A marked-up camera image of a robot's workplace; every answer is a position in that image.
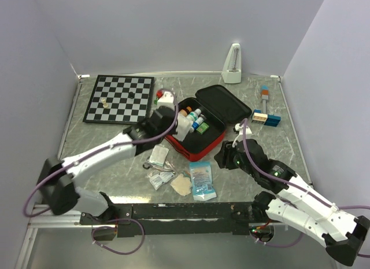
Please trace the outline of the red black medicine case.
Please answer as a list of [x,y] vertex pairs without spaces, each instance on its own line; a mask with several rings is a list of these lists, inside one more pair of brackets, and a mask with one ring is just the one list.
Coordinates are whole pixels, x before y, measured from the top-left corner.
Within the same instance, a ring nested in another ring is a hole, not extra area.
[[198,90],[194,97],[179,102],[179,108],[200,109],[209,126],[204,133],[195,130],[183,141],[171,135],[165,139],[189,161],[198,161],[214,149],[225,136],[228,125],[241,122],[252,114],[252,110],[226,87],[217,84]]

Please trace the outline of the white gauze packet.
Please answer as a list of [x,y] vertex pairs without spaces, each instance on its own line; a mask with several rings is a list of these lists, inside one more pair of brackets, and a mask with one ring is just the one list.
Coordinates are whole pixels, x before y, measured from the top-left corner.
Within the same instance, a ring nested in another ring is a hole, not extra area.
[[185,116],[181,114],[178,114],[176,130],[172,136],[180,142],[184,141],[187,134],[189,133],[192,124],[193,124],[192,120],[187,119]]

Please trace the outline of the blue white small bottle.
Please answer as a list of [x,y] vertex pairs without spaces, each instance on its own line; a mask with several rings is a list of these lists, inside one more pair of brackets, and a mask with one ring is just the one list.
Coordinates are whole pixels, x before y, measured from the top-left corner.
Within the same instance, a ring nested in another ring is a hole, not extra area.
[[200,116],[196,119],[196,121],[193,122],[190,132],[194,132],[202,123],[204,122],[204,117]]

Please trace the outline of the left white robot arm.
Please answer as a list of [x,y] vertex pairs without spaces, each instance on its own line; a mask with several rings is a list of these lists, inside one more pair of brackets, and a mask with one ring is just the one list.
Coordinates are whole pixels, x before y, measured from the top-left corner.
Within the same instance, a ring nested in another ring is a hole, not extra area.
[[111,222],[114,209],[109,197],[103,192],[83,189],[82,183],[121,160],[154,148],[167,134],[174,133],[177,116],[177,111],[161,106],[148,119],[127,127],[114,138],[86,152],[63,160],[47,158],[36,188],[52,214],[63,215],[78,210],[93,215],[102,224]]

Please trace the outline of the clear green-label bottle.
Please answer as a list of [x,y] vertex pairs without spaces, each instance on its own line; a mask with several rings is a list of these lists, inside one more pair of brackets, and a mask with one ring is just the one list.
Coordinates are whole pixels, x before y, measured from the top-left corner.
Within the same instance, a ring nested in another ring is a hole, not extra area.
[[187,116],[186,116],[186,119],[188,119],[189,121],[196,121],[197,118],[199,118],[201,114],[201,110],[198,108],[194,111],[191,111]]

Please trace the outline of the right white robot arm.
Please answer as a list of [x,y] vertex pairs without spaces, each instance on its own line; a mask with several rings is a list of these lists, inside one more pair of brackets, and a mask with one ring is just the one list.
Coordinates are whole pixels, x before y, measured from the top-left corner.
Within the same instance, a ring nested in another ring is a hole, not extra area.
[[369,219],[323,197],[289,166],[268,158],[255,140],[224,141],[214,159],[220,168],[241,169],[264,188],[253,202],[255,220],[269,218],[295,228],[344,266],[352,266],[360,256]]

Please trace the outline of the small green box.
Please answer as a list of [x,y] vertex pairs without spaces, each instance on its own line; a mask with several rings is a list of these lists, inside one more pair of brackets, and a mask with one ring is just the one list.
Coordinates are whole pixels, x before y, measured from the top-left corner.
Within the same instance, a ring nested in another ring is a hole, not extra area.
[[208,125],[207,123],[203,122],[202,124],[200,124],[200,125],[197,127],[196,131],[202,135],[202,134],[204,134],[208,129],[209,129],[209,125]]

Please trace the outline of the amber medicine bottle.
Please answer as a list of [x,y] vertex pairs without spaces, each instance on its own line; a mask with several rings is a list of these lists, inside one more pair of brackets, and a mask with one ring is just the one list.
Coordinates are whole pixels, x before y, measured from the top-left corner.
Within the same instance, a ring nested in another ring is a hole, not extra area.
[[188,106],[188,107],[182,109],[179,113],[181,115],[183,115],[184,117],[186,117],[187,115],[189,115],[191,113],[191,111],[192,111],[191,107]]

